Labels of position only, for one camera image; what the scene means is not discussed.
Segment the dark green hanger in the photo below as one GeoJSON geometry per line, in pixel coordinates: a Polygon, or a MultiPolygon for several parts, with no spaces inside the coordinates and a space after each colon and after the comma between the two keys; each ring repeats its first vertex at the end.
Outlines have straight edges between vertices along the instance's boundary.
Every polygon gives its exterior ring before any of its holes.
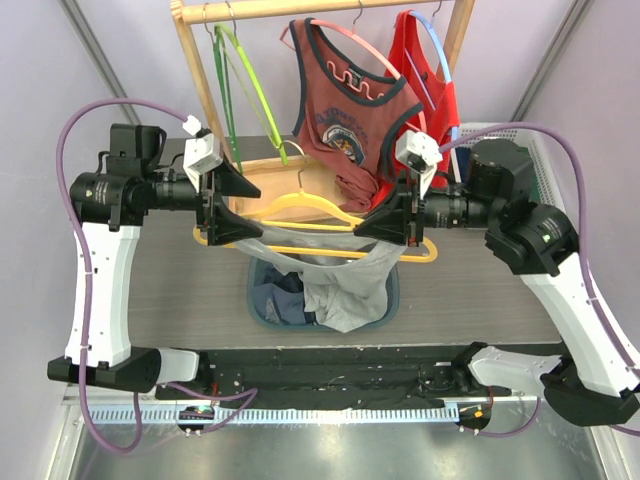
{"type": "Polygon", "coordinates": [[[216,64],[216,72],[218,77],[219,89],[222,96],[223,110],[225,115],[226,126],[229,133],[231,145],[232,160],[235,162],[240,173],[243,172],[242,160],[238,149],[237,135],[235,129],[235,119],[232,106],[231,85],[229,79],[229,69],[226,54],[226,44],[223,38],[223,32],[220,26],[216,26],[213,30],[213,52],[216,64]]]}

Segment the yellow hanger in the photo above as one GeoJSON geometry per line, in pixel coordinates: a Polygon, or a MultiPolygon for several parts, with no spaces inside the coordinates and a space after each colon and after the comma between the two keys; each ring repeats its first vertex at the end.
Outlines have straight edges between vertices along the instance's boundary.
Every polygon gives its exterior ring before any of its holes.
{"type": "Polygon", "coordinates": [[[345,213],[344,196],[333,172],[314,158],[298,153],[283,163],[279,157],[245,160],[244,178],[261,190],[259,198],[225,194],[230,210],[262,225],[314,232],[352,232],[362,216],[345,213]]]}

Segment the grey tank top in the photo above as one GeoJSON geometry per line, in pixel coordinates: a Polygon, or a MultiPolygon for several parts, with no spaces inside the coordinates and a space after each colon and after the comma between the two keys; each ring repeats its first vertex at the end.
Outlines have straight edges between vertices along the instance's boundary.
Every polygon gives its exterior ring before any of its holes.
{"type": "Polygon", "coordinates": [[[241,252],[269,262],[281,273],[297,272],[304,285],[305,312],[316,321],[348,333],[384,317],[387,278],[405,252],[404,246],[351,233],[296,231],[265,226],[260,238],[236,243],[241,252]],[[362,251],[360,259],[310,254],[283,254],[272,246],[362,251]]]}

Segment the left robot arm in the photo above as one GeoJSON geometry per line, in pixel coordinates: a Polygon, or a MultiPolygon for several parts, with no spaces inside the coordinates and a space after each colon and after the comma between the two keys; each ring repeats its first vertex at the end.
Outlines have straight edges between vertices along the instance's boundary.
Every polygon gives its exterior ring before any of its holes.
{"type": "Polygon", "coordinates": [[[184,167],[161,164],[166,133],[157,126],[114,124],[110,146],[94,172],[70,187],[78,277],[74,320],[62,356],[47,365],[49,379],[147,393],[177,382],[190,398],[212,390],[204,352],[132,345],[128,310],[131,268],[141,228],[152,210],[194,213],[208,246],[258,238],[261,228],[233,213],[227,197],[261,192],[218,152],[208,130],[187,141],[184,167]]]}

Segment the maroon tank top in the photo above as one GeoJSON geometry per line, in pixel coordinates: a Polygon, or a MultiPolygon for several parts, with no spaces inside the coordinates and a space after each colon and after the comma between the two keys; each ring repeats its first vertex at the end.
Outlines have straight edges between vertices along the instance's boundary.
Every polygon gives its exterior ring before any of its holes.
{"type": "Polygon", "coordinates": [[[395,140],[423,105],[405,77],[361,68],[311,18],[291,21],[289,32],[301,85],[293,134],[307,155],[335,173],[342,209],[366,212],[381,183],[395,178],[395,140]]]}

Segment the navy blue tank top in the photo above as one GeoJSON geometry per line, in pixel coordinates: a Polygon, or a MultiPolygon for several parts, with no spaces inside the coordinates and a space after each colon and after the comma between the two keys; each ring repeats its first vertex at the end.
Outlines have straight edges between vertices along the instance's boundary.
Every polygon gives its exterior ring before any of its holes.
{"type": "Polygon", "coordinates": [[[275,266],[259,262],[250,293],[259,317],[271,324],[307,324],[304,285],[297,272],[281,273],[275,266]]]}

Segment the lime green hanger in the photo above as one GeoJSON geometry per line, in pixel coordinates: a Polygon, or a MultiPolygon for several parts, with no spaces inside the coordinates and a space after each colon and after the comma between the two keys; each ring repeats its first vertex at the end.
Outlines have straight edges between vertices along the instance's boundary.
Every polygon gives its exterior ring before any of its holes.
{"type": "Polygon", "coordinates": [[[231,97],[233,106],[232,89],[234,86],[239,88],[247,99],[250,107],[256,115],[267,137],[277,151],[283,165],[288,164],[288,156],[282,139],[281,132],[277,126],[275,117],[265,96],[262,85],[253,69],[244,48],[239,43],[237,36],[229,27],[223,24],[215,24],[220,26],[223,32],[223,38],[226,44],[226,54],[229,69],[229,79],[231,85],[231,97]]]}

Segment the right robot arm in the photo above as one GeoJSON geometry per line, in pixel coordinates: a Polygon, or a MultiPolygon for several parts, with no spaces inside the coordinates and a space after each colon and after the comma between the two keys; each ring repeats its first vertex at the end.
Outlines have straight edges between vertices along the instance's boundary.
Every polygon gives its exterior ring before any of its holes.
{"type": "Polygon", "coordinates": [[[600,322],[578,233],[561,209],[531,200],[533,177],[526,148],[483,139],[470,149],[464,183],[419,198],[402,181],[355,233],[409,246],[426,228],[482,229],[486,247],[543,305],[566,351],[544,356],[474,342],[451,361],[454,391],[502,387],[545,400],[573,425],[621,427],[639,410],[639,381],[600,322]]]}

